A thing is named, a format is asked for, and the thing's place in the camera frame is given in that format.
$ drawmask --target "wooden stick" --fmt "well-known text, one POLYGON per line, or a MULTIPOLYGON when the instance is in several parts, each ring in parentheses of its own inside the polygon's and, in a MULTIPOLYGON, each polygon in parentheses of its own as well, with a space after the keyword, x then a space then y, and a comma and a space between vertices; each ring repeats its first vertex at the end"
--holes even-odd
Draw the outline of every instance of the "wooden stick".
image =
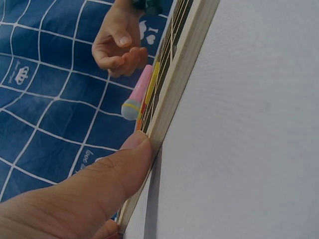
MULTIPOLYGON (((147 135, 155 160, 164 140, 188 78, 197 60, 219 0, 194 0, 181 32, 175 56, 169 66, 147 135)), ((124 234, 146 180, 140 190, 122 207, 118 216, 119 233, 124 234)))

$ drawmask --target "white surface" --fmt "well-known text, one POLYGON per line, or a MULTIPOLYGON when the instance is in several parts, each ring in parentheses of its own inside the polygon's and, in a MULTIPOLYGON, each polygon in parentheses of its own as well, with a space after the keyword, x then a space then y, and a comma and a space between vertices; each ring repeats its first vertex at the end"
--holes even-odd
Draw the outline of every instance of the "white surface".
POLYGON ((318 0, 221 0, 163 144, 152 239, 319 238, 318 81, 318 0))
POLYGON ((150 177, 147 179, 144 189, 140 195, 140 199, 133 211, 131 220, 126 228, 124 239, 142 239, 144 238, 144 225, 145 225, 145 216, 146 208, 148 203, 148 193, 150 187, 152 172, 150 177))

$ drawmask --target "fingernail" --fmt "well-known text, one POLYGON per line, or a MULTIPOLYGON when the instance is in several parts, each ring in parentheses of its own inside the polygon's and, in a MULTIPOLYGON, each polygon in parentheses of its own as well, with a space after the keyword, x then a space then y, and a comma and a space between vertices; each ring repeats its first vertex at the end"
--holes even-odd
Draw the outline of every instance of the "fingernail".
POLYGON ((143 141, 147 139, 146 134, 142 131, 135 131, 122 145, 121 149, 131 149, 139 146, 143 141))
POLYGON ((130 42, 130 40, 126 37, 126 36, 124 36, 124 37, 122 37, 121 39, 120 39, 120 44, 121 45, 126 45, 126 44, 128 44, 130 42))

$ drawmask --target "yellow strip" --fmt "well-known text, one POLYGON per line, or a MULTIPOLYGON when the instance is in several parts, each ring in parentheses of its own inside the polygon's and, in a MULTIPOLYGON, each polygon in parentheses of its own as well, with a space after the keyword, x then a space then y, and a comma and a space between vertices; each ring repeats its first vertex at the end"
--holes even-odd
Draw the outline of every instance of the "yellow strip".
POLYGON ((147 105, 150 102, 151 95, 152 95, 152 92, 153 92, 153 89, 154 89, 154 86, 155 86, 155 82, 156 82, 156 80, 158 78, 158 75, 159 75, 159 70, 160 70, 160 63, 156 62, 154 70, 153 70, 153 75, 152 75, 152 78, 151 78, 151 82, 149 84, 149 88, 148 88, 148 91, 146 93, 145 104, 147 104, 147 105))
POLYGON ((122 106, 132 107, 134 110, 140 111, 140 109, 138 107, 136 107, 135 105, 132 105, 132 104, 122 104, 122 106))

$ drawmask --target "skin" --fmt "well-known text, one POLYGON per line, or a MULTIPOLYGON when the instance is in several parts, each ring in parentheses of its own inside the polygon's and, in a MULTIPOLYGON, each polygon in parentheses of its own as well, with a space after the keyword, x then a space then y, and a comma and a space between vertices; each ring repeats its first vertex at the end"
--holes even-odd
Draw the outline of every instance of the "skin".
POLYGON ((140 47, 142 15, 142 11, 132 7, 131 0, 116 0, 104 18, 92 54, 98 66, 112 77, 130 76, 148 62, 147 49, 140 47))
POLYGON ((148 137, 136 131, 69 179, 0 204, 0 239, 119 239, 110 218, 141 187, 151 155, 148 137))

